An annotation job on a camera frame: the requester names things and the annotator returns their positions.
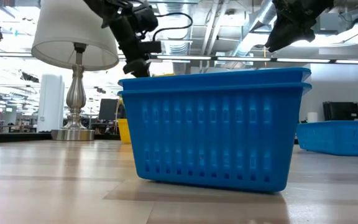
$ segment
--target silver lamp base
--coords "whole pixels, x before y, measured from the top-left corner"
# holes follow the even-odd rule
[[[94,130],[87,129],[59,129],[52,130],[54,141],[93,141]]]

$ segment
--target wooden table surface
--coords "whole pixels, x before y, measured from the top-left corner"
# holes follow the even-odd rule
[[[139,179],[119,141],[4,143],[0,223],[358,224],[358,157],[295,146],[287,188],[255,194]]]

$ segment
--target blue tray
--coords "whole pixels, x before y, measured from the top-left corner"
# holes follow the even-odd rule
[[[307,68],[279,68],[238,72],[220,72],[176,75],[157,78],[133,78],[121,80],[124,90],[154,90],[161,88],[191,88],[200,86],[255,85],[269,83],[303,82],[310,76]]]
[[[191,82],[192,75],[186,79]],[[159,89],[120,92],[139,177],[242,190],[285,188],[302,93],[311,85],[172,89],[171,80]]]
[[[358,121],[299,124],[296,135],[302,149],[339,156],[358,156]]]

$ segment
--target ceiling duct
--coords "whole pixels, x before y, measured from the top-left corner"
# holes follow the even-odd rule
[[[183,3],[164,3],[157,4],[158,9],[162,14],[168,14],[172,12],[182,12],[191,16],[191,4]],[[185,16],[173,15],[167,16],[164,18],[162,25],[164,27],[181,27],[188,25],[189,20]],[[172,40],[186,40],[190,36],[190,29],[177,29],[177,30],[168,30],[162,34],[167,39]],[[168,55],[188,55],[190,52],[190,43],[186,41],[166,41],[165,44],[165,53]],[[190,65],[186,63],[173,63],[173,72],[176,75],[184,75],[186,71],[190,71]]]
[[[247,15],[243,26],[244,38],[231,52],[230,56],[245,57],[255,45],[249,33],[263,26],[268,26],[276,17],[276,8],[272,0],[264,0],[258,12]],[[239,68],[238,63],[241,62],[228,62],[223,67],[229,69]]]

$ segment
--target white wall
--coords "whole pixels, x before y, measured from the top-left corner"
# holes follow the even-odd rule
[[[300,120],[308,112],[318,112],[324,120],[324,101],[358,102],[358,65],[311,64],[310,82],[313,89],[302,99]]]

